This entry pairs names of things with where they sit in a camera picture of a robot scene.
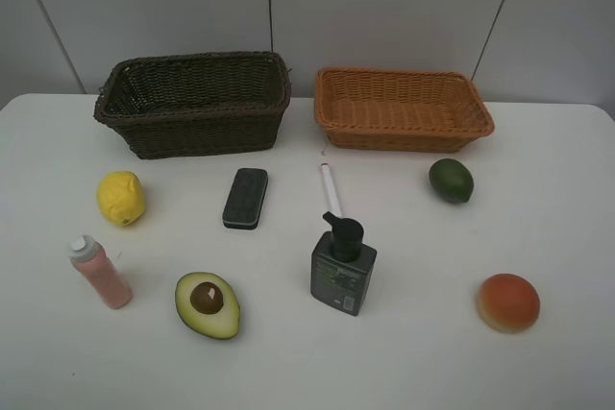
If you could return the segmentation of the dark green pump bottle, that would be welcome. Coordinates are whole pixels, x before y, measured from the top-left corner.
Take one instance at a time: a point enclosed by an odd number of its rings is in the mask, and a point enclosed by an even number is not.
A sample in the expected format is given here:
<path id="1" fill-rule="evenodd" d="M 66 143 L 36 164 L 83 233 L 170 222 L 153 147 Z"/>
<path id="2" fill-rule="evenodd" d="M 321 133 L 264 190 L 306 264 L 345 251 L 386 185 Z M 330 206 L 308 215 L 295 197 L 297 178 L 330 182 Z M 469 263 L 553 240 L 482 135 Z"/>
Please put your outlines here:
<path id="1" fill-rule="evenodd" d="M 326 212 L 332 227 L 311 254 L 310 294 L 318 301 L 357 316 L 368 291 L 377 251 L 363 243 L 364 228 L 351 218 Z"/>

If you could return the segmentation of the orange wicker basket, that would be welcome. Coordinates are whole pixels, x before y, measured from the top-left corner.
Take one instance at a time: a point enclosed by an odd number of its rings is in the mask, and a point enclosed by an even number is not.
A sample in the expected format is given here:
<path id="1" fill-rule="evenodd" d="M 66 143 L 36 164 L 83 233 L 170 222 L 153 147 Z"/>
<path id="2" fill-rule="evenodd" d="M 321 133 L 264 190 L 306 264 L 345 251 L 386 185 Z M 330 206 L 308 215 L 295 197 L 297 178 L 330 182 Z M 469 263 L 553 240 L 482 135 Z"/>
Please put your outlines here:
<path id="1" fill-rule="evenodd" d="M 323 68 L 314 112 L 345 149 L 456 153 L 495 130 L 474 84 L 456 72 Z"/>

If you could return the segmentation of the black whiteboard eraser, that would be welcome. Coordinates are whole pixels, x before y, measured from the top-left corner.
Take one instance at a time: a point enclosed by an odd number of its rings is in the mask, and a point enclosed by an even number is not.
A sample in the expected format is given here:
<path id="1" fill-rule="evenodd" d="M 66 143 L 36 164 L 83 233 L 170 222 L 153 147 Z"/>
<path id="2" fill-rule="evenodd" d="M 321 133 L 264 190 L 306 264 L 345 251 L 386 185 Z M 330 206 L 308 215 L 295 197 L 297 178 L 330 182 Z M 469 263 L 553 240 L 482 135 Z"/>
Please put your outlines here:
<path id="1" fill-rule="evenodd" d="M 266 170 L 238 169 L 222 213 L 223 225 L 227 229 L 256 229 L 267 185 Z"/>

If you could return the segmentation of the pink bottle white cap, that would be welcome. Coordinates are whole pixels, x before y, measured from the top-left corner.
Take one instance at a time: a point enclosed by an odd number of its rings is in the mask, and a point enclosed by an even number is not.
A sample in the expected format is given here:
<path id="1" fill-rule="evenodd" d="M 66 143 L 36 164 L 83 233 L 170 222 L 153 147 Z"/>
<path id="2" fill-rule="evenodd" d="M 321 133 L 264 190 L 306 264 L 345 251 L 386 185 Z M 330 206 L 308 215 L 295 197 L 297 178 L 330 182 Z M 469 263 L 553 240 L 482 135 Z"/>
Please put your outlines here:
<path id="1" fill-rule="evenodd" d="M 68 246 L 68 258 L 109 308 L 119 309 L 132 300 L 130 285 L 93 237 L 82 234 L 73 239 Z"/>

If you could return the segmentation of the yellow lemon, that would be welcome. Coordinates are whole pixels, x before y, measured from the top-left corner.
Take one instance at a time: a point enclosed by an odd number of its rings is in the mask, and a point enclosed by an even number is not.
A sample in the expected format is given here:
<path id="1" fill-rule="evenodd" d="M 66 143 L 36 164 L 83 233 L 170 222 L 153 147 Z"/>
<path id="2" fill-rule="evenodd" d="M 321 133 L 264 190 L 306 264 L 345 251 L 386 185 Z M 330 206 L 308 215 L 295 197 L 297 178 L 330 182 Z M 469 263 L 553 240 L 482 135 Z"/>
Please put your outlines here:
<path id="1" fill-rule="evenodd" d="M 98 184 L 96 198 L 103 217 L 119 227 L 130 225 L 145 211 L 145 192 L 133 172 L 108 173 Z"/>

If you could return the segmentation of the dark brown wicker basket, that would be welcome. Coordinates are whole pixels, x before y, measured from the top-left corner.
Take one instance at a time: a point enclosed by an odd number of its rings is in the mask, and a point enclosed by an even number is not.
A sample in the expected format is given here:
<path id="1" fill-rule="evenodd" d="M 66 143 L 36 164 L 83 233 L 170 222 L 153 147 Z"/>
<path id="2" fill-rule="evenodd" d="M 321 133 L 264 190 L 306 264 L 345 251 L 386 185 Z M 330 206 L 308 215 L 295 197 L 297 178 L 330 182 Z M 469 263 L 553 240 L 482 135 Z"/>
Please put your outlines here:
<path id="1" fill-rule="evenodd" d="M 113 68 L 93 116 L 141 159 L 238 154 L 274 146 L 290 96 L 275 52 L 137 58 Z"/>

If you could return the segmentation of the halved avocado with pit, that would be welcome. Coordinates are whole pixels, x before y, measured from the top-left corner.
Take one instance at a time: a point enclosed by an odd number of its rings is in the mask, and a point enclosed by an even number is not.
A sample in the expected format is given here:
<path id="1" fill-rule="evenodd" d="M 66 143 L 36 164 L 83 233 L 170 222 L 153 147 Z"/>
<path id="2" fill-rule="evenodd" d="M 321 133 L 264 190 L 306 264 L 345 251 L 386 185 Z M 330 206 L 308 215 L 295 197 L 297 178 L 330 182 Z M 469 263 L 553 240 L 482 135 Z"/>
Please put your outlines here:
<path id="1" fill-rule="evenodd" d="M 176 311 L 191 330 L 217 340 L 234 338 L 240 327 L 240 305 L 232 286 L 206 272 L 182 276 L 175 288 Z"/>

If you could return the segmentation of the white marker pen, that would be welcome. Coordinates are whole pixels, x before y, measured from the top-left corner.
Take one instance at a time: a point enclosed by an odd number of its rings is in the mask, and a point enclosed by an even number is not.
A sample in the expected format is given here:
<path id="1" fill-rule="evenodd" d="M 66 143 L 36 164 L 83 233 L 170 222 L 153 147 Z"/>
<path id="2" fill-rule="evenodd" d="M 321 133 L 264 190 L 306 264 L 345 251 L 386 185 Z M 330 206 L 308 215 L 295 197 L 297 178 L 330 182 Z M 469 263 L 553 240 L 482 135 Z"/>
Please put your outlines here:
<path id="1" fill-rule="evenodd" d="M 321 174 L 329 205 L 329 212 L 331 212 L 334 216 L 341 218 L 343 213 L 334 185 L 332 170 L 328 163 L 321 164 Z"/>

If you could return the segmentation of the green lime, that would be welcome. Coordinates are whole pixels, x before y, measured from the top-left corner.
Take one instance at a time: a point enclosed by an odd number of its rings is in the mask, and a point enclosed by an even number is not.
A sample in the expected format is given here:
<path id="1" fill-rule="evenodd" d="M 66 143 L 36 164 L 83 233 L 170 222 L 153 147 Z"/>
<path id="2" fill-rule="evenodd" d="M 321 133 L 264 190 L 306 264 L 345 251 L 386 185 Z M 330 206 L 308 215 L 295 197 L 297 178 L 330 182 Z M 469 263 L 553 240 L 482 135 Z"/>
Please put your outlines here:
<path id="1" fill-rule="evenodd" d="M 474 192 L 471 172 L 458 160 L 442 158 L 429 170 L 429 181 L 434 192 L 451 204 L 466 204 Z"/>

